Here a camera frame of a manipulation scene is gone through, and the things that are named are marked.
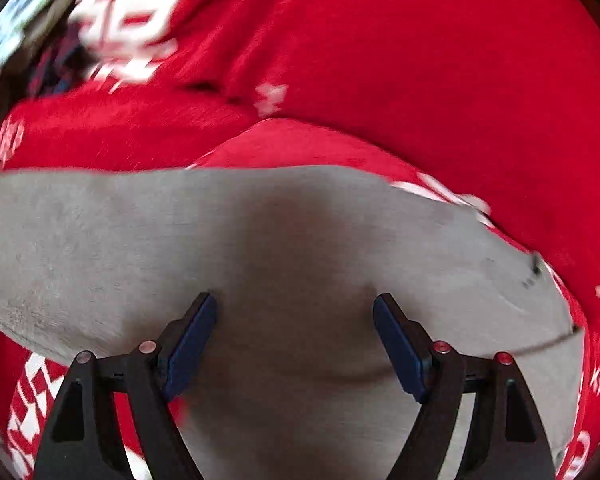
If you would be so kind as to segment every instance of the screw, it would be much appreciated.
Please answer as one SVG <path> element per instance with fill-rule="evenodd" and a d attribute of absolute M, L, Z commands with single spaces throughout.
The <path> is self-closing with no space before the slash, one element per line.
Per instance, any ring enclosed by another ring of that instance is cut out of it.
<path fill-rule="evenodd" d="M 141 342 L 138 348 L 143 354 L 151 354 L 156 347 L 155 341 L 148 340 Z"/>
<path fill-rule="evenodd" d="M 91 352 L 87 352 L 86 350 L 83 352 L 80 352 L 75 357 L 75 360 L 78 361 L 81 365 L 88 363 L 89 359 L 91 359 Z"/>
<path fill-rule="evenodd" d="M 513 364 L 513 357 L 508 352 L 498 352 L 496 359 L 501 365 L 509 366 Z"/>
<path fill-rule="evenodd" d="M 436 341 L 433 343 L 433 349 L 439 354 L 448 354 L 451 352 L 451 345 L 446 341 Z"/>

